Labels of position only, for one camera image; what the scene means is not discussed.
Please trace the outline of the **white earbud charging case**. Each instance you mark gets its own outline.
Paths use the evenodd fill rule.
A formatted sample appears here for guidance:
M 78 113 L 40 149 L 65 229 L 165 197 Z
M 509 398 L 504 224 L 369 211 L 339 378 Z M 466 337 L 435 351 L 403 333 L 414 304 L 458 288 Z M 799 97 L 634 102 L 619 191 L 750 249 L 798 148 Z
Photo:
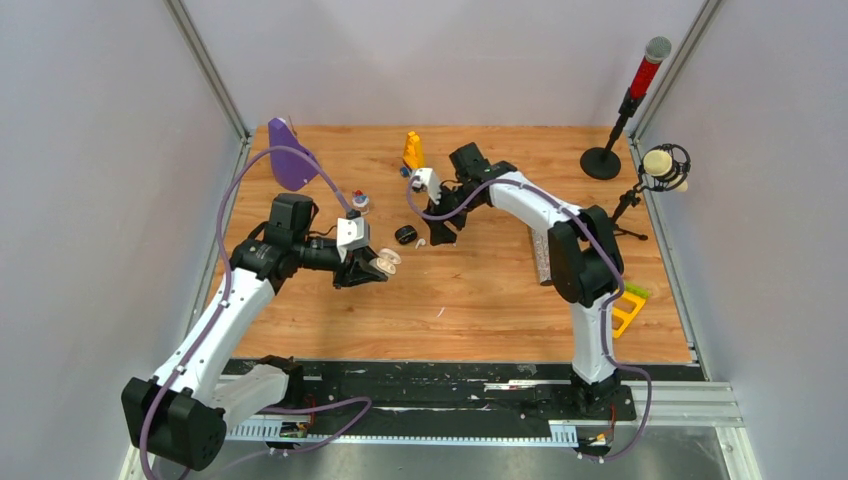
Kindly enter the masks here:
M 370 260 L 369 264 L 380 272 L 393 276 L 397 273 L 397 267 L 402 263 L 402 257 L 392 249 L 382 248 L 377 257 Z

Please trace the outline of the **black earbud charging case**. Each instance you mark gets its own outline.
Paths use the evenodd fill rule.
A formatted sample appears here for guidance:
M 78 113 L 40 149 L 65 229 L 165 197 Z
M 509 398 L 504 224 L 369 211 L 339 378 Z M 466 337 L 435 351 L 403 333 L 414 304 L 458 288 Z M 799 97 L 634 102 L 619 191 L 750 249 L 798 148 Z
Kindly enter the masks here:
M 407 245 L 419 238 L 418 231 L 412 225 L 404 225 L 394 232 L 394 238 L 400 245 Z

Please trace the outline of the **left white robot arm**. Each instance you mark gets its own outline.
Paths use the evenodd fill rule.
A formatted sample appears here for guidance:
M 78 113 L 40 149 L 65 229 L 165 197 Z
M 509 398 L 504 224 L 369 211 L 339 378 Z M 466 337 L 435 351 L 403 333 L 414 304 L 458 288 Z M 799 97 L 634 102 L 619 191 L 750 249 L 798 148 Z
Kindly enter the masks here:
M 231 428 L 267 407 L 293 413 L 304 405 L 304 368 L 292 358 L 268 355 L 235 381 L 221 385 L 219 378 L 248 327 L 297 271 L 329 272 L 336 289 L 395 274 L 399 256 L 370 247 L 359 213 L 338 219 L 334 238 L 312 232 L 317 213 L 308 196 L 277 195 L 268 220 L 225 257 L 217 293 L 172 356 L 150 379 L 128 381 L 121 402 L 134 447 L 201 471 Z

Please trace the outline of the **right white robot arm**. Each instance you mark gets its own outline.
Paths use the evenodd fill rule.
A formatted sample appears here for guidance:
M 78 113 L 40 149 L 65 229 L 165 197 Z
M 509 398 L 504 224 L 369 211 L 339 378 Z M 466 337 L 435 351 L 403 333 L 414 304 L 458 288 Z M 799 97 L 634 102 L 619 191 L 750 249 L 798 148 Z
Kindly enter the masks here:
M 420 216 L 432 245 L 452 244 L 468 213 L 481 205 L 504 211 L 543 234 L 552 284 L 570 307 L 575 354 L 571 403 L 596 417 L 620 386 L 612 348 L 612 306 L 623 292 L 623 259 L 612 222 L 599 206 L 565 202 L 530 181 L 506 161 L 490 163 L 475 143 L 450 155 L 456 186 L 447 187 L 432 168 L 412 171 L 408 190 L 429 200 Z

